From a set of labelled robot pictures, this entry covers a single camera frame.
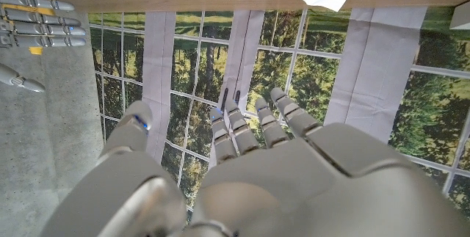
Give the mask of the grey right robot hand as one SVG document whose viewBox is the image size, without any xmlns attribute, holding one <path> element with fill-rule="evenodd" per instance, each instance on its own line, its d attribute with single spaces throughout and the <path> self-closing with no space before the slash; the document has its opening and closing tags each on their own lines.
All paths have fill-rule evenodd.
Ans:
<svg viewBox="0 0 470 237">
<path fill-rule="evenodd" d="M 86 44 L 80 21 L 47 15 L 33 8 L 73 11 L 68 2 L 57 0 L 1 0 L 2 48 L 77 47 Z"/>
</svg>

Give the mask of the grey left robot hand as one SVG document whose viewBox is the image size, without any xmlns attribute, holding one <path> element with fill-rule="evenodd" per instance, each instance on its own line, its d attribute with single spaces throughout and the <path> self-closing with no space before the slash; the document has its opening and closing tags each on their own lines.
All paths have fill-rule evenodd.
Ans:
<svg viewBox="0 0 470 237">
<path fill-rule="evenodd" d="M 323 125 L 282 90 L 256 110 L 261 147 L 234 101 L 212 109 L 217 163 L 192 213 L 145 146 L 153 118 L 135 101 L 96 166 L 59 204 L 43 236 L 467 236 L 469 222 L 414 163 L 344 123 Z"/>
</svg>

